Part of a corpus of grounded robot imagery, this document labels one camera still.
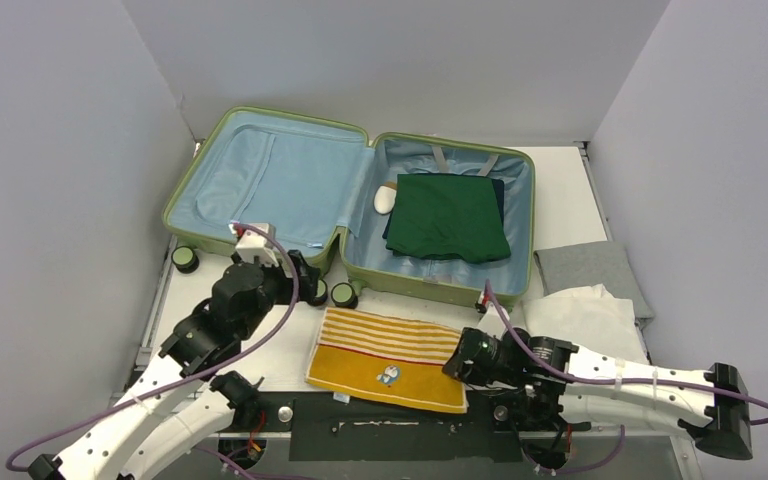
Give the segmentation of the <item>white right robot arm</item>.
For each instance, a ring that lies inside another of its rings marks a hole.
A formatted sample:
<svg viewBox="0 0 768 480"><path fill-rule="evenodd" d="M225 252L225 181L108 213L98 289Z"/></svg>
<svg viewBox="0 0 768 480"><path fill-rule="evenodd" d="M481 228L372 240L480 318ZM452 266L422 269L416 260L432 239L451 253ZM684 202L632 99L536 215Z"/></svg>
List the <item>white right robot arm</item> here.
<svg viewBox="0 0 768 480"><path fill-rule="evenodd" d="M469 386L505 387L501 428L557 431L595 424L691 440L712 456L753 457L747 390L738 369L673 370L625 361L517 328L493 337L463 330L442 371Z"/></svg>

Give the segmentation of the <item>green shirt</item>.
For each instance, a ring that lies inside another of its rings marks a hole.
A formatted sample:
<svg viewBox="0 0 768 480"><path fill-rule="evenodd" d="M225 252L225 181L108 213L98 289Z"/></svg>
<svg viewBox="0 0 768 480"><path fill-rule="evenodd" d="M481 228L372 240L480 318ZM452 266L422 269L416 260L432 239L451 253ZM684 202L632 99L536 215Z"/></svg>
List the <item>green shirt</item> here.
<svg viewBox="0 0 768 480"><path fill-rule="evenodd" d="M401 174L382 238L395 256L483 264L511 256L491 178Z"/></svg>

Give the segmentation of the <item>white cloth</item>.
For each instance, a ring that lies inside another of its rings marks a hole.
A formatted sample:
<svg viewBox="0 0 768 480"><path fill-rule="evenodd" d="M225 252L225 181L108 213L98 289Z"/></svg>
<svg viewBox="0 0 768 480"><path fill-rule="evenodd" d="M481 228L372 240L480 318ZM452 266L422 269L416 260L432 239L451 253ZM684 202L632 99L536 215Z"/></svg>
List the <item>white cloth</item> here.
<svg viewBox="0 0 768 480"><path fill-rule="evenodd" d="M552 337L610 357L649 362L633 302L615 297L602 284L520 301L509 321L532 337Z"/></svg>

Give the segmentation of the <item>navy blue shirt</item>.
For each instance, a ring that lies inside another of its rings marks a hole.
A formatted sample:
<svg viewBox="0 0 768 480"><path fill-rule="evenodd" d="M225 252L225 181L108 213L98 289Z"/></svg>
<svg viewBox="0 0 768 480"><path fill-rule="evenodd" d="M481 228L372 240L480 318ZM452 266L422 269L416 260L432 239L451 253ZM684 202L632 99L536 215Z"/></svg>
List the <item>navy blue shirt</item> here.
<svg viewBox="0 0 768 480"><path fill-rule="evenodd" d="M497 210L501 224L504 224L505 220L505 183L501 179L491 178L491 184L493 187Z"/></svg>

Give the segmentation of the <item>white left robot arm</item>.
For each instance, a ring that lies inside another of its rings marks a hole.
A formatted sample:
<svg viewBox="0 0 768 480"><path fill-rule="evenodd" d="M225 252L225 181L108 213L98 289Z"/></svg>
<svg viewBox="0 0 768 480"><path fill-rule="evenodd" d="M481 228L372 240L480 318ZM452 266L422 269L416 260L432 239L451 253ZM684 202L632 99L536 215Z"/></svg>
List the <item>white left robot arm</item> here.
<svg viewBox="0 0 768 480"><path fill-rule="evenodd" d="M152 479L204 438L258 419L258 385L233 369L275 336L300 302L322 304L321 270L297 250L233 255L207 298L173 328L146 369L83 435L27 467L32 479Z"/></svg>

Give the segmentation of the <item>yellow striped towel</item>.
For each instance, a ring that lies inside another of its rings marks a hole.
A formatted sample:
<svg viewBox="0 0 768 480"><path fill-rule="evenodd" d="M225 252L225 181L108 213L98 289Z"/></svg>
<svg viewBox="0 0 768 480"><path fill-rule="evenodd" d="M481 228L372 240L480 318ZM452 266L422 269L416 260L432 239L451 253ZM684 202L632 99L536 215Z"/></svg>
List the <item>yellow striped towel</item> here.
<svg viewBox="0 0 768 480"><path fill-rule="evenodd" d="M305 380L362 400L464 414L465 386L443 373L459 339L458 330L431 322L329 307Z"/></svg>

